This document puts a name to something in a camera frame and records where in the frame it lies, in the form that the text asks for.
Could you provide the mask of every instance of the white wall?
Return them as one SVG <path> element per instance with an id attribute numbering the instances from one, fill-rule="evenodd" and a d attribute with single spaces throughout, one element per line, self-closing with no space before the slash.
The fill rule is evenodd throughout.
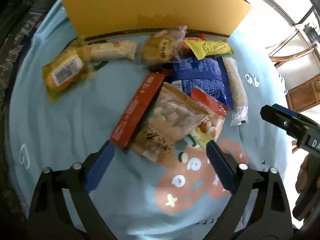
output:
<path id="1" fill-rule="evenodd" d="M 298 33 L 275 56 L 289 56 L 307 49 L 309 46 Z M 292 89 L 320 73 L 319 66 L 312 53 L 292 60 L 278 68 L 278 72 L 284 77 L 287 89 Z"/>

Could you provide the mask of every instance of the wooden furniture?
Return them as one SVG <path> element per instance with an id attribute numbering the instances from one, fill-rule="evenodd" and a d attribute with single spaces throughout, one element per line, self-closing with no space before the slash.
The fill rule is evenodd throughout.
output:
<path id="1" fill-rule="evenodd" d="M 320 104 L 320 74 L 289 90 L 288 108 L 301 113 Z"/>
<path id="2" fill-rule="evenodd" d="M 313 52 L 315 50 L 315 48 L 318 46 L 317 43 L 313 44 L 311 47 L 305 49 L 302 52 L 290 55 L 290 56 L 283 56 L 283 57 L 275 57 L 275 56 L 269 56 L 272 62 L 276 62 L 275 67 L 279 68 L 280 66 L 282 66 L 284 63 L 286 63 L 287 61 L 290 60 L 294 60 L 297 58 L 301 58 L 305 55 L 308 55 L 309 53 Z"/>

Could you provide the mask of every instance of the bread in plastic wrapper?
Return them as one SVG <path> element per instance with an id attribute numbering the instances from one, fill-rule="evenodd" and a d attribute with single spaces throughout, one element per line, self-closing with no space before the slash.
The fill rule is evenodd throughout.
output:
<path id="1" fill-rule="evenodd" d="M 113 41 L 94 43 L 85 46 L 92 61 L 108 61 L 111 59 L 135 59 L 138 42 Z"/>
<path id="2" fill-rule="evenodd" d="M 80 40 L 73 41 L 52 62 L 42 68 L 48 99 L 53 103 L 71 85 L 89 77 L 93 71 L 90 58 Z"/>
<path id="3" fill-rule="evenodd" d="M 237 62 L 233 58 L 222 57 L 232 95 L 233 112 L 230 125 L 240 125 L 248 122 L 248 97 L 244 90 Z"/>
<path id="4" fill-rule="evenodd" d="M 209 141 L 217 141 L 229 109 L 200 88 L 194 88 L 191 98 L 209 112 L 209 116 L 190 134 L 198 145 L 206 149 Z"/>
<path id="5" fill-rule="evenodd" d="M 167 62 L 179 62 L 179 51 L 186 35 L 187 26 L 178 29 L 162 30 L 152 36 L 142 48 L 142 58 L 153 68 Z"/>
<path id="6" fill-rule="evenodd" d="M 147 124 L 131 147 L 154 163 L 174 167 L 174 143 L 188 135 L 208 114 L 180 90 L 164 83 Z"/>
<path id="7" fill-rule="evenodd" d="M 233 54 L 233 50 L 226 41 L 184 41 L 193 51 L 197 59 L 206 56 Z"/>

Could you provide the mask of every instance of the hand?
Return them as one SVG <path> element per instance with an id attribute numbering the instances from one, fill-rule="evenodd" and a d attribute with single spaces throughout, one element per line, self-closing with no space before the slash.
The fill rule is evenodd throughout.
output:
<path id="1" fill-rule="evenodd" d="M 307 166 L 308 166 L 308 155 L 306 156 L 306 158 L 304 159 L 303 163 L 300 166 L 300 171 L 297 178 L 296 190 L 299 194 L 305 188 L 308 182 Z M 320 188 L 320 177 L 317 180 L 317 188 Z"/>

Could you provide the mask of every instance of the wooden chair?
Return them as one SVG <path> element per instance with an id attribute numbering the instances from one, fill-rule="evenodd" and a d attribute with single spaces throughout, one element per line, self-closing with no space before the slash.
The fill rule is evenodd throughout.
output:
<path id="1" fill-rule="evenodd" d="M 301 58 L 301 57 L 303 57 L 305 55 L 308 55 L 309 53 L 313 52 L 316 49 L 317 46 L 318 46 L 318 44 L 315 43 L 314 45 L 312 45 L 311 47 L 305 49 L 304 51 L 296 53 L 296 54 L 293 54 L 293 55 L 290 55 L 290 56 L 283 56 L 283 57 L 269 56 L 269 57 L 270 57 L 272 62 L 276 62 L 275 67 L 279 68 L 284 63 L 286 63 L 287 61 L 294 60 L 294 59 L 297 59 L 297 58 Z"/>

